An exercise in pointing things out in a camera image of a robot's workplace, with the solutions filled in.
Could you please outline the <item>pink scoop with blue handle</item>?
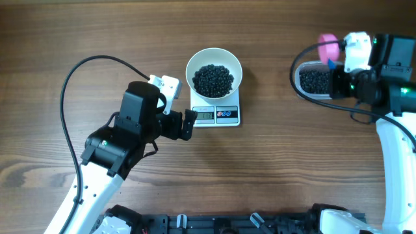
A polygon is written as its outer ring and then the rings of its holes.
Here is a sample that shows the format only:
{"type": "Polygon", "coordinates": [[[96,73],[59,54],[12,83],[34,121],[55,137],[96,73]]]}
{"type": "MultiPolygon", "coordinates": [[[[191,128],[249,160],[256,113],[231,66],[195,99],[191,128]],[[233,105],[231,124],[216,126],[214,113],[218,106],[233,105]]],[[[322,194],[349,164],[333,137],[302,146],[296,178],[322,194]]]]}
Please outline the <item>pink scoop with blue handle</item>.
{"type": "Polygon", "coordinates": [[[320,61],[327,65],[330,70],[335,69],[340,54],[338,39],[334,34],[321,34],[318,38],[318,43],[331,42],[318,47],[318,55],[320,61]]]}

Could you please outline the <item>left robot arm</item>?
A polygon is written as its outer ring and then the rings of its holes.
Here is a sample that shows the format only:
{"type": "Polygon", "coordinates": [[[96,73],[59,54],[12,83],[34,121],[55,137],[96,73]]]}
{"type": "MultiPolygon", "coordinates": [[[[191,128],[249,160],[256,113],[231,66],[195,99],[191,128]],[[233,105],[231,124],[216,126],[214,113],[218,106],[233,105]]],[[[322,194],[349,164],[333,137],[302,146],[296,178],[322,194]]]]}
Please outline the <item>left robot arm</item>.
{"type": "Polygon", "coordinates": [[[100,212],[121,187],[131,169],[147,157],[146,144],[159,136],[189,140],[197,113],[172,111],[158,107],[165,97],[153,84],[129,83],[114,125],[104,125],[85,142],[77,166],[80,175],[46,229],[46,233],[89,233],[100,212]]]}

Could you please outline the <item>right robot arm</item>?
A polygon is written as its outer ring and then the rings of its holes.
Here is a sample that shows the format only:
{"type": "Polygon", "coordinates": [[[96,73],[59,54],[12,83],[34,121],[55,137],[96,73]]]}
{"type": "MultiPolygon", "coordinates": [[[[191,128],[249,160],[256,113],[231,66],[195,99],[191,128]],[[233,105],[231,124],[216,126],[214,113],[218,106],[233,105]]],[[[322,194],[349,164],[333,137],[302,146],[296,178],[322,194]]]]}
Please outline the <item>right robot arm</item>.
{"type": "Polygon", "coordinates": [[[356,98],[373,113],[383,152],[383,233],[415,232],[415,83],[410,81],[415,39],[351,32],[318,39],[318,54],[330,68],[329,96],[356,98]]]}

